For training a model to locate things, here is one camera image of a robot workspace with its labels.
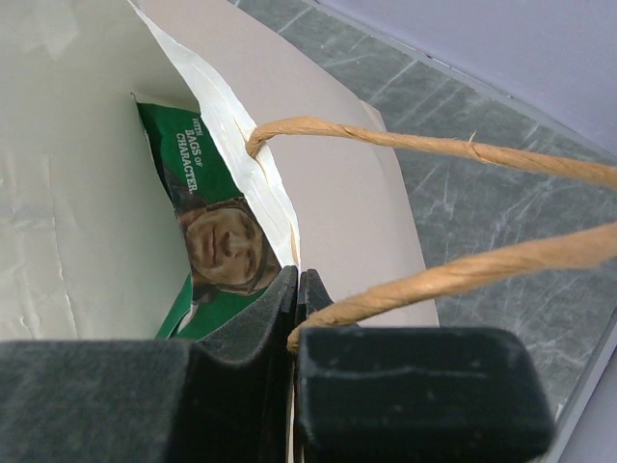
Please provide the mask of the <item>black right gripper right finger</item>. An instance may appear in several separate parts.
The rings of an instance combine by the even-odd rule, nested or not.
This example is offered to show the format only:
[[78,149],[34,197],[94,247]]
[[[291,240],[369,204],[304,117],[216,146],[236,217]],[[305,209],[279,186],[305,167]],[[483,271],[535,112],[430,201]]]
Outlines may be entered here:
[[306,462],[528,462],[553,440],[532,359],[505,330],[305,328],[297,361]]

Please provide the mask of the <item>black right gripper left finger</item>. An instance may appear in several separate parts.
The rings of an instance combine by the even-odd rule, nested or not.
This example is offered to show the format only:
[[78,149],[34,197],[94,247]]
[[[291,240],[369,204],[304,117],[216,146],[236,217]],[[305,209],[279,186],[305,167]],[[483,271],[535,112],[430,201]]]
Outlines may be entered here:
[[5,462],[283,462],[298,272],[201,340],[5,341]]

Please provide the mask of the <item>dark green crisps bag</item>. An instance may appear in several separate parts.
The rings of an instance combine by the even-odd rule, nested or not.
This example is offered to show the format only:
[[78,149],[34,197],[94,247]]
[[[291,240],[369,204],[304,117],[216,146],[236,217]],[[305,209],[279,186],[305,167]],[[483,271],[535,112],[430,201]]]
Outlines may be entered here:
[[282,267],[200,115],[136,105],[190,268],[157,336],[198,340],[251,305]]

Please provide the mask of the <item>beige paper bag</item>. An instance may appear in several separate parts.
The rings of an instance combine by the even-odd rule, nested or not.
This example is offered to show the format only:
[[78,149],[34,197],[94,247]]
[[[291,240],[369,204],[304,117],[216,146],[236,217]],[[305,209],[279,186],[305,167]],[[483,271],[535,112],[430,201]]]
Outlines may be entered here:
[[1,345],[193,340],[157,336],[190,268],[138,101],[200,115],[280,273],[298,272],[283,462],[306,462],[295,446],[303,329],[442,328],[437,297],[616,255],[616,228],[602,225],[426,269],[396,149],[608,188],[615,169],[388,133],[377,111],[225,1],[5,1]]

